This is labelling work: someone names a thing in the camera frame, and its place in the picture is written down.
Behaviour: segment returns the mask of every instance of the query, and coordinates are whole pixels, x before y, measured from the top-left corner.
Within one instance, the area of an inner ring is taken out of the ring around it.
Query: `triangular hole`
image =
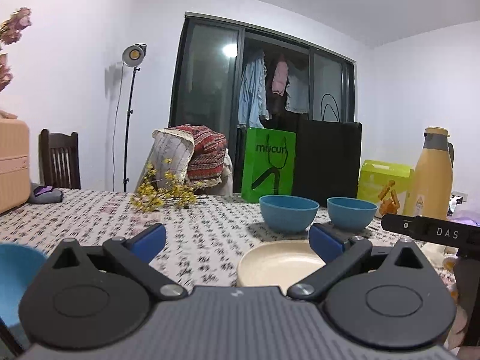
[[[73,266],[79,266],[80,262],[78,261],[77,256],[72,249],[67,248],[64,249],[61,255],[58,257],[53,269],[60,269],[60,268],[70,268]]]
[[[400,252],[400,255],[395,261],[396,266],[402,266],[405,268],[415,268],[415,269],[422,269],[423,265],[415,255],[414,251],[409,247],[404,247]]]

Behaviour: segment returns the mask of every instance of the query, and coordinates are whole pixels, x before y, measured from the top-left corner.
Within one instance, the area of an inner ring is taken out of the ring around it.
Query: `wall outlet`
[[[452,191],[452,195],[458,196],[460,198],[463,198],[463,202],[466,203],[468,195],[463,192],[457,192],[457,191]]]

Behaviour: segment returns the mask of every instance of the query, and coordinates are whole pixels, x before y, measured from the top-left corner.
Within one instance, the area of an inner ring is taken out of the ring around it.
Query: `blue bowl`
[[[349,231],[366,228],[377,212],[375,204],[354,198],[329,198],[327,209],[333,224]]]
[[[7,326],[19,323],[18,303],[46,259],[31,247],[0,243],[0,317]]]
[[[315,219],[318,203],[298,196],[266,195],[259,200],[268,227],[277,233],[299,233]]]

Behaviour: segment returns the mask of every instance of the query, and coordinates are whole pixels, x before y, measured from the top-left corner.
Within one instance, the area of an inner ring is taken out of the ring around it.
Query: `ceiling light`
[[[225,54],[229,58],[235,58],[237,56],[237,44],[227,44],[222,49],[223,54]]]

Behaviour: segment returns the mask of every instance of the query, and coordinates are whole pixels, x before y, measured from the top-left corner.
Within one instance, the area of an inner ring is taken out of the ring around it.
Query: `black paper bag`
[[[323,207],[330,197],[356,198],[361,149],[361,123],[300,120],[292,195]]]

